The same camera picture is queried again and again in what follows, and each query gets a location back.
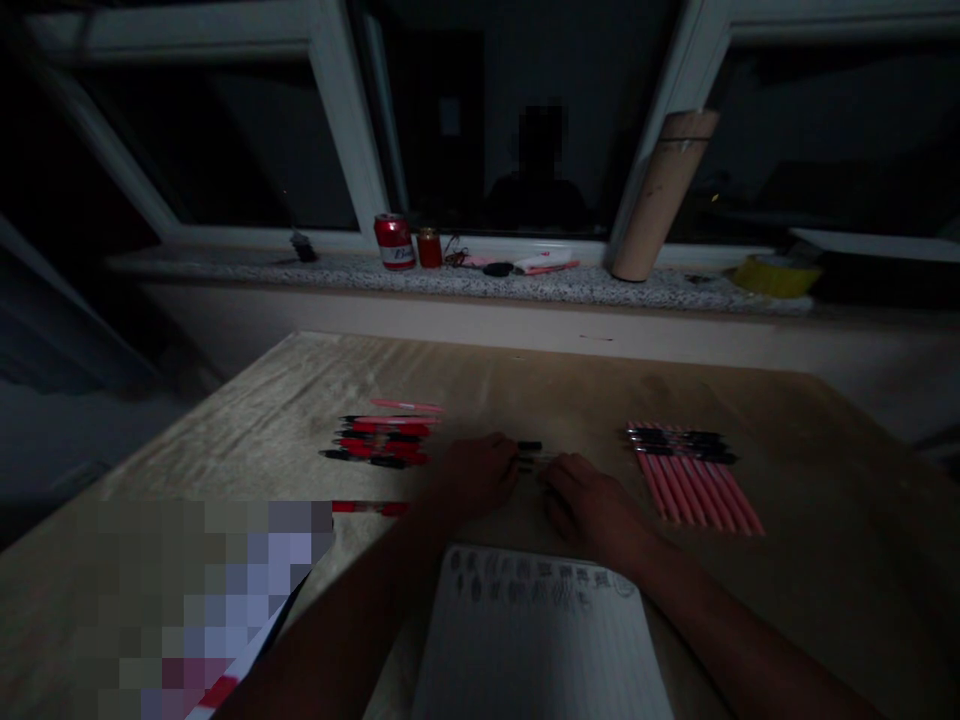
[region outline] white window frame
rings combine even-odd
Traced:
[[[274,0],[35,15],[28,26],[54,65],[84,62],[308,60],[360,232],[304,230],[322,250],[375,252],[373,217],[388,201],[347,16],[340,0]],[[161,242],[289,248],[291,231],[182,223],[96,104],[68,72],[50,70],[86,140]]]
[[[319,250],[375,253],[373,218],[389,210],[346,0],[271,0],[98,10],[28,18],[54,64],[84,61],[305,58],[313,69],[360,232],[306,231]],[[960,36],[955,0],[686,0],[661,71],[609,242],[464,235],[472,253],[516,258],[571,249],[611,262],[668,113],[703,107],[732,45],[915,40]],[[53,85],[100,161],[165,244],[289,247],[289,228],[186,225],[176,217],[86,91],[67,72]],[[756,246],[667,243],[657,264],[723,268]]]

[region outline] yellow tape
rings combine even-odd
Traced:
[[[818,267],[791,267],[796,261],[781,255],[750,255],[737,268],[733,282],[750,292],[771,297],[804,295],[823,270]]]

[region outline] finger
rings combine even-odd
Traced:
[[[513,460],[513,458],[517,457],[520,450],[513,440],[504,438],[499,444],[494,446],[493,452],[496,453],[497,457],[503,460],[504,465],[506,465]]]
[[[580,453],[573,453],[569,456],[570,463],[582,472],[595,473],[597,469],[593,466],[593,463],[587,460]]]
[[[510,496],[513,495],[513,491],[517,487],[518,482],[520,482],[520,463],[514,458],[510,462],[507,471],[503,474],[503,477],[500,478],[501,504],[505,503]]]
[[[587,487],[589,484],[588,479],[590,473],[584,472],[583,466],[574,459],[573,455],[560,453],[550,465],[560,472],[569,475],[570,478],[581,487]]]
[[[548,488],[543,494],[543,509],[547,514],[547,520],[557,531],[557,535],[568,543],[573,543],[579,540],[580,533],[565,505],[566,503],[555,490]]]
[[[549,487],[556,490],[570,507],[576,506],[576,499],[583,492],[583,487],[559,465],[550,464],[540,473],[540,479]]]

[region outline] hand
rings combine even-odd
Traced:
[[[550,524],[604,567],[632,579],[647,549],[661,542],[620,482],[582,455],[561,454],[540,473],[539,481],[546,486],[544,509]]]
[[[440,459],[425,499],[459,526],[503,505],[517,478],[517,444],[503,433],[456,440]]]

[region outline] notebook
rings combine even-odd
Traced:
[[[451,545],[417,720],[673,717],[643,602],[598,565]]]

